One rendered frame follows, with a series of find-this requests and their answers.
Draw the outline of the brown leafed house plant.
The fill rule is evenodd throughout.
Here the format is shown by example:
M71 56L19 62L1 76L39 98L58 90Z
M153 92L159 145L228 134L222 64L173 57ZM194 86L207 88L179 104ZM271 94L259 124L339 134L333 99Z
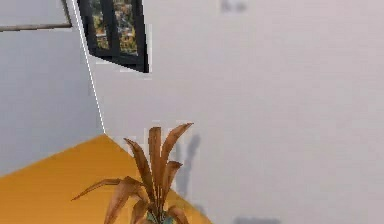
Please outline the brown leafed house plant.
M130 146L141 180L130 176L124 178L103 179L87 187L72 201L87 193L105 186L114 185L115 191L109 201L103 224L114 224L121 210L130 198L137 202L131 211L130 224L190 224L184 210L177 205L165 208L166 199L172 182L183 166L178 161L170 161L169 156L178 139L192 126L192 123L180 124L173 128L165 141L161 140L162 130L155 126L149 129L149 157L135 141L125 138Z

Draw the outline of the black framed window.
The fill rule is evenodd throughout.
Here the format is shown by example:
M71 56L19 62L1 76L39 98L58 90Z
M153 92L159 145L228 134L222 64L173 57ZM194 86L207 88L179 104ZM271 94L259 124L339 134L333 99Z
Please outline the black framed window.
M142 0L76 0L89 53L149 72Z

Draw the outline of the grey framed wall picture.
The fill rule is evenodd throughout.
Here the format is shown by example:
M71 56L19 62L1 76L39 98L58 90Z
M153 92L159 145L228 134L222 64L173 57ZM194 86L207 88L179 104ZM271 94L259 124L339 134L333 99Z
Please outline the grey framed wall picture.
M72 20L69 14L69 8L67 0L60 0L63 6L64 16L66 19L65 23L56 24L24 24L24 25L13 25L13 26L0 26L0 32L14 32L14 31L27 31L27 30L48 30L48 29L59 29L59 28L72 28Z

